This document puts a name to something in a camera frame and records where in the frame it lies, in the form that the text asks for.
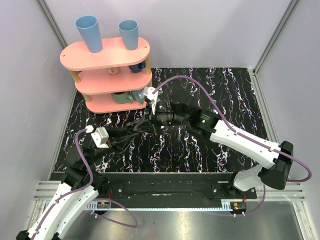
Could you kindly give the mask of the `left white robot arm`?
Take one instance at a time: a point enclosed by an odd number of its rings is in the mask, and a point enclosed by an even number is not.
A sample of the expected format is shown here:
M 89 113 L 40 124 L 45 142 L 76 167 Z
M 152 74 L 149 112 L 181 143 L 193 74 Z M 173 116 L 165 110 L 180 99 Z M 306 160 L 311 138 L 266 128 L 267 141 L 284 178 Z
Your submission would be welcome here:
M 128 228 L 137 228 L 139 226 L 137 218 L 125 206 L 113 199 L 103 198 L 108 193 L 108 181 L 102 175 L 91 170 L 80 148 L 79 135 L 84 132 L 91 134 L 98 148 L 103 148 L 107 145 L 109 135 L 104 127 L 93 129 L 91 125 L 80 130 L 75 135 L 75 146 L 86 168 L 85 175 L 88 175 L 89 179 L 85 181 L 84 186 L 81 186 L 79 181 L 73 186 L 66 182 L 60 183 L 54 197 L 36 223 L 30 229 L 20 231 L 16 236 L 17 240 L 62 240 L 81 212 L 94 200 L 114 203 L 130 214 L 135 224 L 119 222 L 98 215 L 92 210 L 91 213 L 95 218 L 102 218 Z

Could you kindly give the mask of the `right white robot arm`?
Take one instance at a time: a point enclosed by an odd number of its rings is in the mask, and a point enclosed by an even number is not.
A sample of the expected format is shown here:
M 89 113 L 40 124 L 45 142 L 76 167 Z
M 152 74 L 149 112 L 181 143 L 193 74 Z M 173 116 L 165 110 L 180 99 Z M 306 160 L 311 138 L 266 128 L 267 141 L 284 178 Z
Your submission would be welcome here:
M 147 106 L 142 119 L 131 123 L 131 132 L 157 134 L 162 127 L 185 126 L 194 137 L 222 144 L 258 163 L 257 166 L 233 173 L 227 185 L 228 195 L 239 198 L 251 188 L 266 185 L 283 190 L 292 166 L 293 145 L 281 144 L 250 134 L 223 121 L 219 115 L 187 103 L 171 103 L 171 109 Z

